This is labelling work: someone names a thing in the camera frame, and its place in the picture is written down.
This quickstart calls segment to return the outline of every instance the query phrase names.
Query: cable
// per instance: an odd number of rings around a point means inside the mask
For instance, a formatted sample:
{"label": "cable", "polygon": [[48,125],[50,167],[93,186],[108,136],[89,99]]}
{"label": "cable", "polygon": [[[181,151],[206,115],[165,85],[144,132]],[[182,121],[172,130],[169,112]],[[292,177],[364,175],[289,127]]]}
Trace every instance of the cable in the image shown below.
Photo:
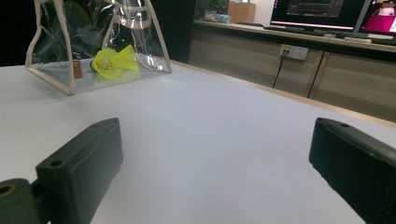
{"label": "cable", "polygon": [[283,52],[282,52],[282,56],[280,57],[280,64],[279,64],[279,68],[277,70],[277,74],[276,74],[276,78],[275,78],[275,81],[274,81],[274,84],[273,84],[273,88],[274,88],[274,86],[276,84],[277,78],[279,77],[279,73],[280,73],[280,69],[282,68],[283,61],[285,61],[286,55],[288,55],[288,53],[289,53],[289,51],[286,50],[286,49],[284,49]]}

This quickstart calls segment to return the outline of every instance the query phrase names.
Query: computer monitor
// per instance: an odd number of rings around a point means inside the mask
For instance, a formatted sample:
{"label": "computer monitor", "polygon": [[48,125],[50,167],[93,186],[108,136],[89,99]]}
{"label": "computer monitor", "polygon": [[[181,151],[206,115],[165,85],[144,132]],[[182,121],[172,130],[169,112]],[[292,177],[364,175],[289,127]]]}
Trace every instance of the computer monitor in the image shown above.
{"label": "computer monitor", "polygon": [[369,34],[396,36],[396,1],[372,0],[360,31]]}
{"label": "computer monitor", "polygon": [[353,32],[365,0],[275,0],[271,25]]}

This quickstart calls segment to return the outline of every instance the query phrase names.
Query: yellow object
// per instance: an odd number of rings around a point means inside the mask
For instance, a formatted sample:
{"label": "yellow object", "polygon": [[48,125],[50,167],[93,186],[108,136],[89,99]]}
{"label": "yellow object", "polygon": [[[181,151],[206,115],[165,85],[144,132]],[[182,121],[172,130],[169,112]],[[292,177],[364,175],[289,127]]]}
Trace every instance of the yellow object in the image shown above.
{"label": "yellow object", "polygon": [[119,77],[124,69],[138,70],[134,48],[128,45],[120,52],[114,49],[102,49],[91,62],[91,68],[102,77],[113,79]]}

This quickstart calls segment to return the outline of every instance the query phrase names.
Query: keyboard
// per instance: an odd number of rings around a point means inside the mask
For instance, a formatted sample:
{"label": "keyboard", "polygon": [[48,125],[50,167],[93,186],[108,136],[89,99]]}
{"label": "keyboard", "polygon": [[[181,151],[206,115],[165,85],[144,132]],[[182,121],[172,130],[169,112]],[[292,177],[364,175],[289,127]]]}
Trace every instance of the keyboard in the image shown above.
{"label": "keyboard", "polygon": [[373,44],[396,46],[396,39],[372,39]]}
{"label": "keyboard", "polygon": [[266,27],[264,27],[264,30],[280,31],[280,32],[294,33],[294,34],[299,34],[299,35],[324,36],[324,33],[320,33],[320,32],[306,31],[306,30],[293,29],[293,28],[282,28],[282,27],[275,27],[275,26],[266,26]]}

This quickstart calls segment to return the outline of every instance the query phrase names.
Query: white table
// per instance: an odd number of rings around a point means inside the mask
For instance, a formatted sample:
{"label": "white table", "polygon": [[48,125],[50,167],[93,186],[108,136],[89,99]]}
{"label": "white table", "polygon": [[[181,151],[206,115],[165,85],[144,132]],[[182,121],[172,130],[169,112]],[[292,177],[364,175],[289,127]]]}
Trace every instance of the white table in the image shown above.
{"label": "white table", "polygon": [[173,70],[65,96],[22,66],[0,68],[0,180],[32,182],[49,154],[118,117],[125,160],[92,223],[363,223],[308,162],[315,120],[396,147],[394,123]]}

